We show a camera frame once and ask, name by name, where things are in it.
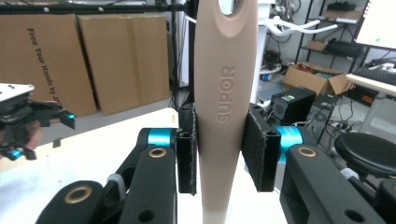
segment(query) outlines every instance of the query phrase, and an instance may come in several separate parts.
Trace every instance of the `brown cardboard box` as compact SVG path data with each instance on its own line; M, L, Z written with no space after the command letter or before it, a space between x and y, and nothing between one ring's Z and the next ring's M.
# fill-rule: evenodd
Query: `brown cardboard box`
M79 16L78 23L104 114L169 98L164 15Z
M96 113L73 15L0 16L0 82L32 84L78 117Z
M313 50L317 50L317 51L323 51L323 50L326 49L327 44L323 40L310 40L306 44L306 47L308 49L313 49Z
M332 77L315 76L317 73L330 74ZM293 87L306 87L315 91L317 95L321 92L338 95L349 90L352 85L347 80L346 74L314 63L297 63L289 66L283 82Z
M340 19L350 19L350 20L360 20L361 19L361 11L335 11L335 10L325 10L323 12L323 16L325 18L332 19L336 21L338 18Z

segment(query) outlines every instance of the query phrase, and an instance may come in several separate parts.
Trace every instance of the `desk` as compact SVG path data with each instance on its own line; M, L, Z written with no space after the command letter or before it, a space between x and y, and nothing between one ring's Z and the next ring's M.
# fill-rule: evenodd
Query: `desk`
M375 100L373 101L370 110L368 111L366 117L364 118L363 123L361 124L361 127L359 128L360 133L368 133L369 132L369 127L371 126L371 123L375 116L378 114L378 112L381 110L381 108L384 108L385 103L393 103L391 100L388 100L386 98L386 95L394 95L396 96L396 86L389 85L383 82L371 80L369 78L365 77L358 77L352 74L346 75L346 78L350 80L351 82L378 91L378 95L375 97ZM394 135L392 135L391 138L388 138L391 140L393 143L396 144L396 140L394 139Z
M35 223L52 197L77 180L104 185L134 148L142 128L177 125L177 112L166 108L65 138L57 148L52 144L38 147L36 161L0 160L0 223ZM226 223L287 223L278 192L257 193L244 166L241 156ZM200 196L177 197L178 223L202 223Z

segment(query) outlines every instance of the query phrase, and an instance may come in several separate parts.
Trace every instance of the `computer monitor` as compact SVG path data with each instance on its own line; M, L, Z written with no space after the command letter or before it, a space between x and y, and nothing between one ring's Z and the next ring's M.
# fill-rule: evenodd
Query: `computer monitor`
M396 50L396 1L368 0L354 42L377 49Z

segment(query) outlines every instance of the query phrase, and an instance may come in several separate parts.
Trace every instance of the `black stool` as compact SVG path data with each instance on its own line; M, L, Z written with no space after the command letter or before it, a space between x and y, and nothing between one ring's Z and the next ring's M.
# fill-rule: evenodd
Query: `black stool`
M367 175L396 178L396 145L390 141L368 133L343 133L334 147L361 180Z

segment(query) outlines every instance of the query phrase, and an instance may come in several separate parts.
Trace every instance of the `keyboard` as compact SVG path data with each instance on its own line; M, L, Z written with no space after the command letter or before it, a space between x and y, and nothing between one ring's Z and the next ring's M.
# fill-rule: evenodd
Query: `keyboard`
M360 67L352 72L353 75L358 77L366 77L375 81L387 83L396 86L396 74L382 70L381 68L368 69Z

